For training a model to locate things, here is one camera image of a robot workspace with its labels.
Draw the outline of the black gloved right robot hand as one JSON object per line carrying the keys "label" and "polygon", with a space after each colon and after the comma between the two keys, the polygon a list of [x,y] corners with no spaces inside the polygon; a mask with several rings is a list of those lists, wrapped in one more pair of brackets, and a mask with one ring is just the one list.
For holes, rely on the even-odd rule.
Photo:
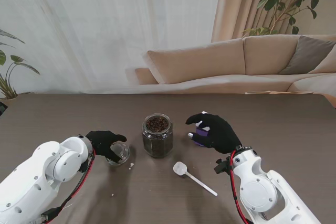
{"label": "black gloved right robot hand", "polygon": [[231,125],[218,115],[209,113],[199,113],[190,116],[185,124],[196,124],[201,122],[200,128],[209,127],[206,136],[199,135],[198,133],[189,133],[190,138],[207,148],[214,148],[222,154],[233,152],[236,147],[242,146],[238,136],[234,132]]}

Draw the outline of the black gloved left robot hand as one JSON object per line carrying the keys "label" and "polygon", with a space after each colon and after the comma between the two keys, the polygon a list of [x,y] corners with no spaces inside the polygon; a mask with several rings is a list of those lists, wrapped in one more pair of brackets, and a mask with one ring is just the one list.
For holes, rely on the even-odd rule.
{"label": "black gloved left robot hand", "polygon": [[121,158],[111,149],[111,146],[118,141],[126,142],[127,138],[124,135],[114,134],[111,131],[90,131],[86,138],[91,142],[96,155],[104,156],[116,163],[121,161]]}

